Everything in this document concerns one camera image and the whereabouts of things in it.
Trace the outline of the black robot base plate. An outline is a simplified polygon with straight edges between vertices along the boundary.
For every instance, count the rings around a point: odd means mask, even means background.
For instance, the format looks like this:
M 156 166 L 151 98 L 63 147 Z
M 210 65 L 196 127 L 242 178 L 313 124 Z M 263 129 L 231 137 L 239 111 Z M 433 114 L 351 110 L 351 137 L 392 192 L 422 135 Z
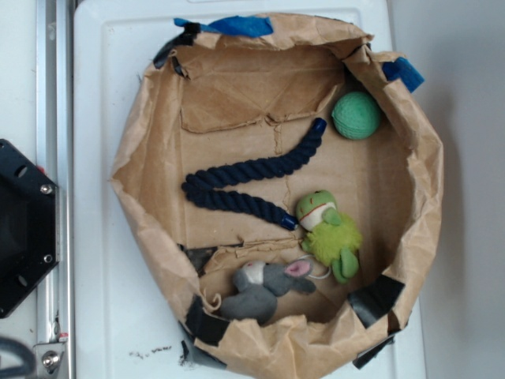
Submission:
M 58 186 L 1 140 L 1 318 L 7 318 L 58 263 Z

